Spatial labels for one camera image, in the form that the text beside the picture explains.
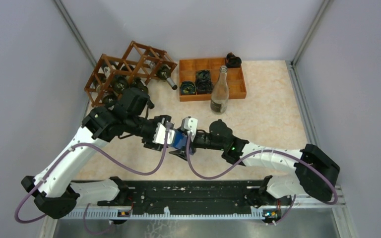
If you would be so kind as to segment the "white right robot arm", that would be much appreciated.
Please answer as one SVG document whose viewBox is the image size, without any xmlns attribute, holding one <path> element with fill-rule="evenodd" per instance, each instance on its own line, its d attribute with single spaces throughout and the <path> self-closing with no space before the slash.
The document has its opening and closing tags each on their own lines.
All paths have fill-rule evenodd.
<svg viewBox="0 0 381 238">
<path fill-rule="evenodd" d="M 219 178 L 234 167 L 256 166 L 283 172 L 281 176 L 267 176 L 261 193 L 274 198 L 287 195 L 309 195 L 333 205 L 338 201 L 336 182 L 340 167 L 318 146 L 306 144 L 303 149 L 279 149 L 257 145 L 233 134 L 222 120 L 211 123 L 209 130 L 197 129 L 197 120 L 185 118 L 182 126 L 169 135 L 172 153 L 188 160 L 197 148 L 222 151 L 221 157 L 231 166 L 211 179 Z"/>
</svg>

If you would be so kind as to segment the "green bottle white label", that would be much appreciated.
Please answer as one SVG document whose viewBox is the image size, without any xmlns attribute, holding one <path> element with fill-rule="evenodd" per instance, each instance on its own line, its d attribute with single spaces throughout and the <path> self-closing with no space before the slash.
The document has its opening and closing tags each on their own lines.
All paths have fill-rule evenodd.
<svg viewBox="0 0 381 238">
<path fill-rule="evenodd" d="M 118 70 L 119 68 L 115 65 L 111 66 L 104 66 L 103 72 L 106 76 L 106 78 L 109 78 L 110 76 L 110 69 L 114 68 L 115 70 Z M 124 75 L 115 74 L 113 76 L 113 79 L 111 81 L 111 86 L 115 93 L 120 94 L 123 92 L 124 89 L 128 88 L 128 82 L 126 80 L 126 77 Z"/>
</svg>

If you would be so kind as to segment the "blue square glass bottle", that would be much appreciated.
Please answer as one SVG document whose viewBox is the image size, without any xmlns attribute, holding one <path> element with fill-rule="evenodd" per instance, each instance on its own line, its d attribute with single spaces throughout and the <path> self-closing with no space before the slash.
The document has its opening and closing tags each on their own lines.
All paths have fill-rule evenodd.
<svg viewBox="0 0 381 238">
<path fill-rule="evenodd" d="M 171 145 L 172 151 L 170 151 L 170 154 L 180 154 L 180 153 L 187 153 L 189 152 L 189 149 L 191 148 L 190 146 L 190 141 L 191 138 L 187 132 L 183 132 L 179 129 L 175 129 L 175 136 L 173 143 Z"/>
</svg>

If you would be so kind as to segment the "clear glass wine bottle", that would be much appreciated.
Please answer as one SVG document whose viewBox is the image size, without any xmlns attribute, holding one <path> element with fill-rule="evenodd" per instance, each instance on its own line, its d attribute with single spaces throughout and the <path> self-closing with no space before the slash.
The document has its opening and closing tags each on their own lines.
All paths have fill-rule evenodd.
<svg viewBox="0 0 381 238">
<path fill-rule="evenodd" d="M 216 114 L 226 111 L 229 101 L 229 87 L 227 84 L 228 68 L 222 65 L 219 69 L 219 78 L 211 93 L 210 108 Z"/>
</svg>

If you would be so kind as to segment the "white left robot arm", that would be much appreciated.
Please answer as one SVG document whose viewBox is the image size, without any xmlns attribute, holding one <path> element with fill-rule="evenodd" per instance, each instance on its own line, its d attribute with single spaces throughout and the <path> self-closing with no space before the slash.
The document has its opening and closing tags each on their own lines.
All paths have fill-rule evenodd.
<svg viewBox="0 0 381 238">
<path fill-rule="evenodd" d="M 37 175 L 21 181 L 43 217 L 59 219 L 88 204 L 131 205 L 129 188 L 119 177 L 83 182 L 74 178 L 95 153 L 103 153 L 108 143 L 123 134 L 140 137 L 144 147 L 165 154 L 174 141 L 173 124 L 169 115 L 141 116 L 153 107 L 148 94 L 131 88 L 120 99 L 92 109 L 58 157 Z"/>
</svg>

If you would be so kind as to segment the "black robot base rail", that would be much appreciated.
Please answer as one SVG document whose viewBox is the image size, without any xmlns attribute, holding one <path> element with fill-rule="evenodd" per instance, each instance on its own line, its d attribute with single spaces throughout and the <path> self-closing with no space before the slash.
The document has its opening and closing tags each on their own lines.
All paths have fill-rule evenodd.
<svg viewBox="0 0 381 238">
<path fill-rule="evenodd" d="M 263 180 L 197 181 L 121 181 L 120 194 L 98 206 L 125 206 L 131 217 L 149 216 L 189 218 L 259 217 L 271 220 L 280 205 L 291 198 L 274 198 L 266 192 Z"/>
</svg>

